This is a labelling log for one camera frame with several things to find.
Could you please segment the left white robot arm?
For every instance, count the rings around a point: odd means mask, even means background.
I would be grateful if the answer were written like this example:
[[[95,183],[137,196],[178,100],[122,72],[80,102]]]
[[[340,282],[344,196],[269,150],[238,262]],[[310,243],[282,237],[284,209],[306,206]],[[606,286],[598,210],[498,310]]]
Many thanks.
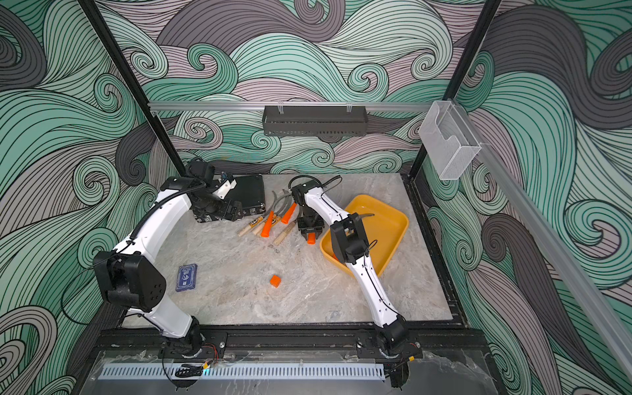
[[[237,184],[232,174],[217,176],[213,165],[199,157],[192,159],[183,176],[169,177],[161,185],[156,201],[131,233],[94,258],[92,268],[103,301],[141,315],[186,357],[202,350],[199,321],[168,296],[166,278],[154,262],[187,212],[200,222],[240,219],[241,203],[227,199]]]

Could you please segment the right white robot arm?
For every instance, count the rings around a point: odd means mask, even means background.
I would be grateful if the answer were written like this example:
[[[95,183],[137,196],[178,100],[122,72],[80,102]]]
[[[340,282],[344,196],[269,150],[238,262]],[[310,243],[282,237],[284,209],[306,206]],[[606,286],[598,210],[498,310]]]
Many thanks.
[[[408,341],[406,320],[388,299],[375,271],[370,252],[376,243],[369,241],[361,215],[343,210],[326,194],[326,186],[336,179],[340,176],[323,183],[312,175],[300,174],[288,182],[291,197],[300,208],[297,226],[309,242],[329,227],[334,257],[359,283],[370,308],[378,347],[393,358]]]

